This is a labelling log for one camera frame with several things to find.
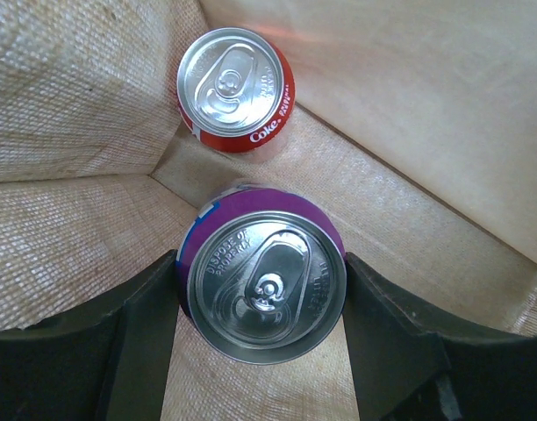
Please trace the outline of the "red coke can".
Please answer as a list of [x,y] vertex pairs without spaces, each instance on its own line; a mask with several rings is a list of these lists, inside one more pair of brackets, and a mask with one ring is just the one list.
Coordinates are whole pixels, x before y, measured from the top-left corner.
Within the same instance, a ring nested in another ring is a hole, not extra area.
[[209,31],[183,55],[176,93],[192,134],[219,153],[267,161],[286,143],[296,86],[283,53],[239,27]]

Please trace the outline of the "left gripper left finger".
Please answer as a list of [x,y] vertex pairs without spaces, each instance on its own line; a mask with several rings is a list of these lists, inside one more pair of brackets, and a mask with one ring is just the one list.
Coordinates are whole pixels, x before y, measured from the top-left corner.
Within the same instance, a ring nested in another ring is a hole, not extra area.
[[0,420],[158,420],[179,305],[175,251],[127,282],[0,332]]

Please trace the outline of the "purple fanta can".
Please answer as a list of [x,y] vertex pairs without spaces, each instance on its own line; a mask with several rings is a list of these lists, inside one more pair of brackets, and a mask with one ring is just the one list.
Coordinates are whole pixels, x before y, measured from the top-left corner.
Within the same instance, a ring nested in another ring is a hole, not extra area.
[[309,353],[346,300],[346,251],[331,219],[303,196],[247,179],[204,203],[175,264],[181,306],[197,331],[248,364]]

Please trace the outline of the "brown jute canvas bag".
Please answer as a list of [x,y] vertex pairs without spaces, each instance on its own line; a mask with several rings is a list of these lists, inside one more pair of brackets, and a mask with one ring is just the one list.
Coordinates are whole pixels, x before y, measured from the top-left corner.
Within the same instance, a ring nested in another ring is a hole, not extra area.
[[[294,73],[266,163],[201,145],[178,110],[185,51],[222,26]],[[0,332],[129,281],[237,178],[311,199],[427,302],[537,336],[537,1],[0,1]],[[158,420],[362,420],[344,318],[263,367],[179,307]]]

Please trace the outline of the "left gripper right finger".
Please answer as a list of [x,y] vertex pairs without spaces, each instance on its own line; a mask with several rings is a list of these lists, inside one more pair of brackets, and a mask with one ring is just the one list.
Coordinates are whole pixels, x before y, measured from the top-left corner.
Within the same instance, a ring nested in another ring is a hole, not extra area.
[[537,420],[537,336],[457,317],[347,254],[343,312],[362,420]]

